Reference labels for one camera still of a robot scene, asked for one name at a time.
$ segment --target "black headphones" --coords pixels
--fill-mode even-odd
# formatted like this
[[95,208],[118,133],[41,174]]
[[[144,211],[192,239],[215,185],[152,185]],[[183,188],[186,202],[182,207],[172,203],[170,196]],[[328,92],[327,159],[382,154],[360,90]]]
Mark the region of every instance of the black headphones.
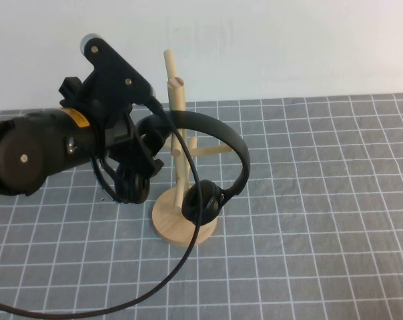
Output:
[[[228,125],[207,115],[191,111],[166,111],[166,116],[173,121],[178,129],[189,129],[205,133],[219,139],[230,146],[242,162],[242,172],[234,181],[233,185],[223,190],[214,182],[201,180],[201,194],[203,203],[203,212],[201,225],[205,225],[214,220],[221,211],[221,208],[235,195],[239,195],[250,174],[250,156],[248,147],[244,140]],[[172,134],[170,124],[164,120],[164,117],[150,115],[142,119],[136,125],[136,130],[143,137],[143,142],[151,151],[151,156],[155,157],[164,146],[166,139]],[[103,178],[93,156],[95,174],[100,181],[101,186],[111,198],[119,203],[143,203],[149,194],[149,179],[144,178],[131,167],[119,164],[114,171],[105,161],[100,159],[102,167],[114,180],[114,190],[107,184]],[[197,223],[199,217],[199,201],[197,196],[197,187],[193,185],[185,194],[182,203],[182,215],[193,224]]]
[[[214,220],[220,214],[221,208],[233,196],[238,195],[243,191],[250,174],[250,156],[248,147],[244,143],[243,139],[230,126],[215,118],[191,111],[168,111],[166,113],[178,129],[199,131],[224,142],[237,153],[242,162],[242,172],[233,185],[226,190],[221,189],[212,181],[200,181],[201,194],[203,196],[203,213],[201,224],[205,225],[206,223]],[[153,141],[155,140],[155,137],[158,139],[160,136],[161,140],[165,141],[171,134],[171,129],[167,122],[157,115],[150,115],[142,119],[136,125],[136,127],[141,136],[145,135],[144,140],[147,139]],[[146,188],[141,187],[142,182],[140,182],[137,186],[138,190],[141,191],[139,194],[140,198],[134,197],[135,179],[130,179],[128,182],[128,195],[132,196],[133,200],[144,197],[146,199],[147,190]],[[199,201],[197,198],[197,189],[195,185],[193,185],[183,199],[182,214],[187,220],[196,224],[199,215],[198,208]]]

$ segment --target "black bracket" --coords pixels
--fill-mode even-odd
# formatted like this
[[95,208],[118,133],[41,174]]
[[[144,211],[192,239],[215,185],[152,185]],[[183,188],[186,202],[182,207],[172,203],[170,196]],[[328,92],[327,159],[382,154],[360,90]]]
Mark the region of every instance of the black bracket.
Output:
[[158,173],[164,163],[153,160],[129,114],[133,104],[147,105],[153,99],[151,85],[102,38],[88,35],[81,51],[93,65],[84,82],[67,77],[59,88],[63,107],[72,107],[96,123],[103,155],[135,169],[145,178]]

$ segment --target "orange label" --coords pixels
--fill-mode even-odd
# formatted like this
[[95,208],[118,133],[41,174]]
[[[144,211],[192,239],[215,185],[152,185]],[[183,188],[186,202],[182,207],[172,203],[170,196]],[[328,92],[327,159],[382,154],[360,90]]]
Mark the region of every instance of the orange label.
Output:
[[71,118],[73,118],[74,122],[80,127],[88,127],[90,126],[89,121],[85,118],[84,115],[82,115],[80,112],[78,112],[75,109],[72,108],[60,108],[59,110],[65,112],[68,114]]

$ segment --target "headphone headband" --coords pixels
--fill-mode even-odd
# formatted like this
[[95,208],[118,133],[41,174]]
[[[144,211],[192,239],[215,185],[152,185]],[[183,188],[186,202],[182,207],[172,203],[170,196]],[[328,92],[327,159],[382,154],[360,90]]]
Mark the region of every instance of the headphone headband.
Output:
[[[249,150],[240,135],[238,135],[229,125],[201,113],[192,111],[167,111],[166,114],[178,129],[194,130],[211,135],[230,146],[234,152],[237,153],[242,162],[242,172],[239,174],[236,181],[234,181],[233,185],[224,190],[224,202],[222,205],[230,200],[234,195],[240,194],[243,191],[250,174]],[[141,136],[147,135],[147,140],[151,139],[151,134],[160,134],[163,137],[163,141],[165,141],[171,134],[171,129],[167,122],[157,115],[150,115],[142,119],[137,123],[136,127]],[[153,152],[153,155],[157,154],[158,151],[159,148]]]

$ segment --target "table surface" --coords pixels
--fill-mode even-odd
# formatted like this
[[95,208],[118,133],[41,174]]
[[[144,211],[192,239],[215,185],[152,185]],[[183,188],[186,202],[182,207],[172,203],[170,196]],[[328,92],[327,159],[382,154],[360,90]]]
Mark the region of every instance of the table surface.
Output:
[[[99,319],[403,319],[403,94],[187,109],[243,135],[250,180],[164,289]],[[199,146],[218,143],[197,136]],[[173,185],[169,152],[159,158],[165,167],[143,205],[112,203],[88,165],[48,178],[30,197],[0,197],[0,301],[86,311],[161,281],[183,249],[162,241],[150,219]],[[241,169],[232,153],[197,158],[197,167],[223,187]]]

